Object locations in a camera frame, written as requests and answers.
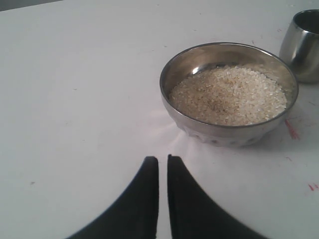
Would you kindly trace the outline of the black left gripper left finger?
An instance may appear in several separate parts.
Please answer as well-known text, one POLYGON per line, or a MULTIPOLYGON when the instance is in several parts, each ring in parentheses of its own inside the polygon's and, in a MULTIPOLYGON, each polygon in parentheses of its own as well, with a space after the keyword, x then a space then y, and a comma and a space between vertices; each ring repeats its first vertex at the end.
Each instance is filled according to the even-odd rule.
POLYGON ((71 239, 155 239, 159 215, 159 164, 147 156, 119 198, 71 239))

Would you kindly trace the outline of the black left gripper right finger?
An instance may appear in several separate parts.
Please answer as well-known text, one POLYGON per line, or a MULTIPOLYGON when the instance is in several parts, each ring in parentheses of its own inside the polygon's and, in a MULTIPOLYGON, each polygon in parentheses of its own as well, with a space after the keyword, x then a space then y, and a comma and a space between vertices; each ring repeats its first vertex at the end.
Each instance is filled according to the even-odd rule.
POLYGON ((179 156, 167 156, 167 199, 173 239, 263 239, 224 211, 179 156))

